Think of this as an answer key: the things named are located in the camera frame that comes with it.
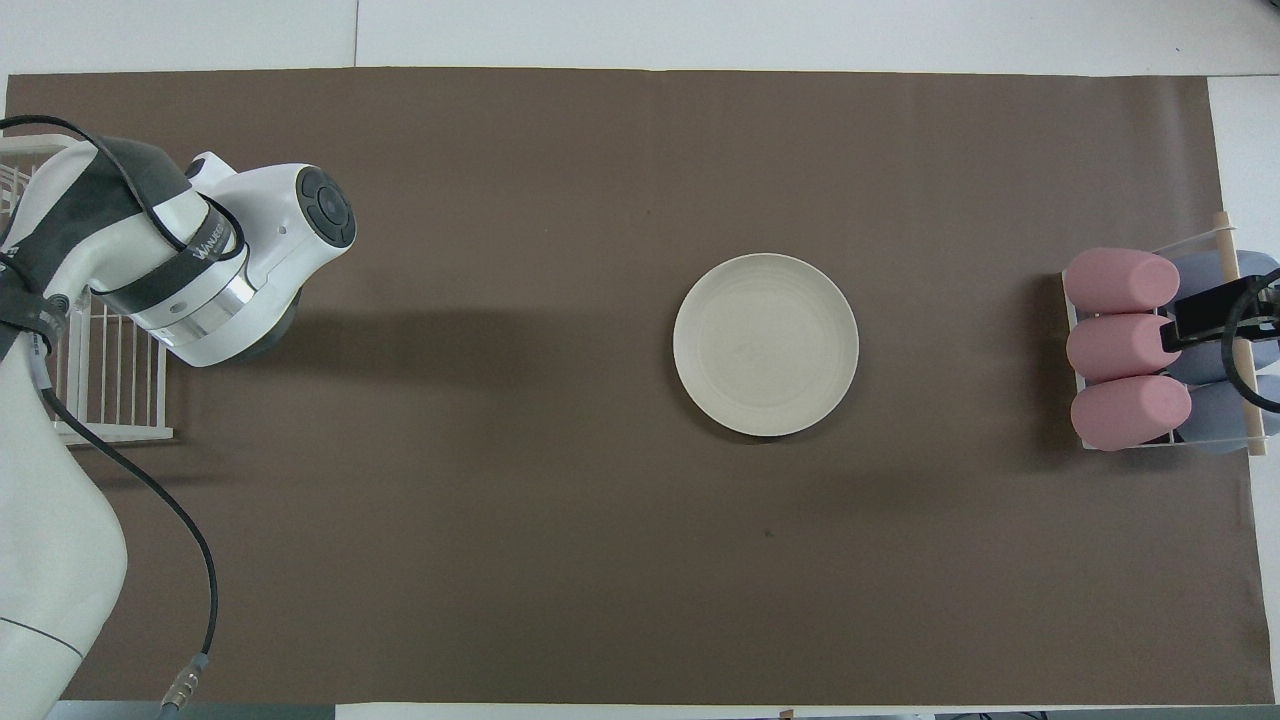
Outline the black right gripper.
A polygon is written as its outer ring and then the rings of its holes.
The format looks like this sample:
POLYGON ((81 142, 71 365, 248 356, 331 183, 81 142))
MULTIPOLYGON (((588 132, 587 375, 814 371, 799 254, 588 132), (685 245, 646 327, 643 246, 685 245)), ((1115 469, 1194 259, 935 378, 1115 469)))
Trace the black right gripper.
POLYGON ((1279 337, 1277 274, 1243 275, 1172 304, 1169 323, 1160 329, 1162 348, 1178 352, 1185 348, 1220 342, 1230 315, 1238 314, 1234 337, 1249 342, 1279 337))

